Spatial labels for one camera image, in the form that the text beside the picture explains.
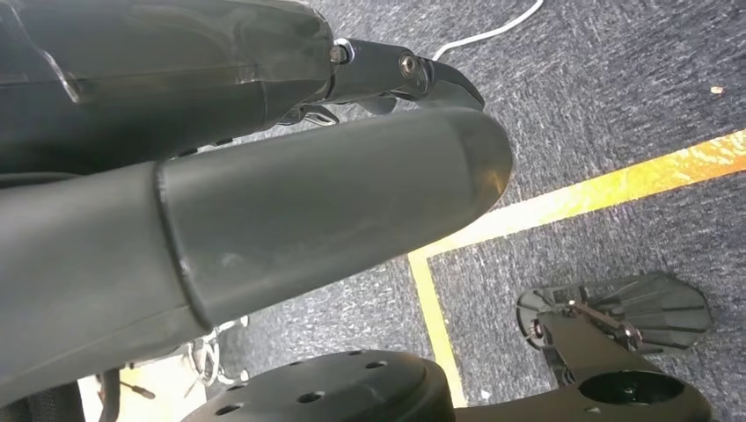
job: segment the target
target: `yellow tape line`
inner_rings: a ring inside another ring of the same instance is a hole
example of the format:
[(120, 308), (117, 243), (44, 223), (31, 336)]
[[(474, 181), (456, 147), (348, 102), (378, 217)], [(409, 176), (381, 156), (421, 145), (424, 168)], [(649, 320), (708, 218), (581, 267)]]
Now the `yellow tape line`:
[(740, 130), (497, 209), (465, 229), (410, 253), (409, 264), (435, 361), (448, 378), (454, 406), (465, 407), (468, 403), (428, 266), (429, 257), (744, 170), (746, 130)]
[(550, 222), (746, 170), (746, 130), (702, 142), (484, 215), (414, 251), (432, 257)]
[(422, 256), (409, 256), (409, 265), (412, 268), (412, 276), (417, 286), (417, 295), (420, 297), (422, 315), (428, 329), (430, 343), (433, 346), (435, 362), (441, 366), (448, 379), (450, 387), (450, 398), (454, 407), (466, 407), (464, 388), (461, 385), (461, 377), (458, 375), (456, 358), (453, 356), (453, 347), (450, 345), (448, 330), (442, 316), (441, 304), (438, 302), (438, 294), (435, 291), (433, 275), (430, 273), (428, 259)]

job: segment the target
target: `black metal bracket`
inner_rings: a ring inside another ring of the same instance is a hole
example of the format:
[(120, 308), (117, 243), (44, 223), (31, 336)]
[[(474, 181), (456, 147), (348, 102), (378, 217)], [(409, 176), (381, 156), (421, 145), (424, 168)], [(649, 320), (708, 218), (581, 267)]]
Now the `black metal bracket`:
[(186, 422), (500, 422), (711, 420), (710, 404), (600, 330), (585, 313), (545, 312), (536, 333), (567, 368), (567, 385), (513, 402), (453, 409), (445, 375), (407, 353), (356, 351), (294, 362), (230, 388)]
[(374, 114), (388, 113), (396, 98), (420, 106), (465, 106), (482, 110), (485, 101), (461, 72), (419, 57), (407, 48), (363, 40), (336, 41), (338, 67), (322, 103), (355, 102)]
[(538, 321), (574, 381), (513, 402), (456, 409), (457, 422), (711, 420), (701, 393), (626, 350), (585, 316), (549, 312)]

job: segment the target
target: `dark gray cylindrical arm segment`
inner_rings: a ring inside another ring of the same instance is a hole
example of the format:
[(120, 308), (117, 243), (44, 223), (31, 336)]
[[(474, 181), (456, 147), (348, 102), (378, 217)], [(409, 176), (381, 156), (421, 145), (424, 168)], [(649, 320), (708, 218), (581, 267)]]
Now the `dark gray cylindrical arm segment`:
[(0, 406), (200, 336), (155, 165), (0, 190)]
[(431, 109), (172, 161), (160, 185), (185, 282), (219, 324), (461, 229), (511, 165), (494, 120)]
[(510, 166), (493, 120), (433, 109), (0, 190), (0, 406), (446, 236)]

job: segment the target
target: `circular mounting plate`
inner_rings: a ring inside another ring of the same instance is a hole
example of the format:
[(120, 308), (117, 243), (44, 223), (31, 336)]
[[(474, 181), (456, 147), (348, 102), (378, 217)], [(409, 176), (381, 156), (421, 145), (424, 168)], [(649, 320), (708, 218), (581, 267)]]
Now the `circular mounting plate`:
[(453, 419), (448, 383), (409, 353), (354, 351), (278, 367), (227, 389), (185, 422), (433, 422)]

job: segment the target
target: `black cable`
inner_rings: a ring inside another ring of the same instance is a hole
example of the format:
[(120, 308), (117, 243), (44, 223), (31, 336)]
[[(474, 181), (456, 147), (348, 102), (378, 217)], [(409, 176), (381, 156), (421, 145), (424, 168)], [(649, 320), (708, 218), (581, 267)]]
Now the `black cable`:
[(153, 393), (152, 391), (148, 389), (144, 389), (143, 387), (140, 387), (139, 385), (129, 385), (124, 381), (119, 381), (119, 384), (127, 387), (128, 389), (131, 389), (133, 393), (139, 394), (140, 396), (143, 396), (147, 398), (148, 400), (153, 400), (156, 398), (156, 393)]

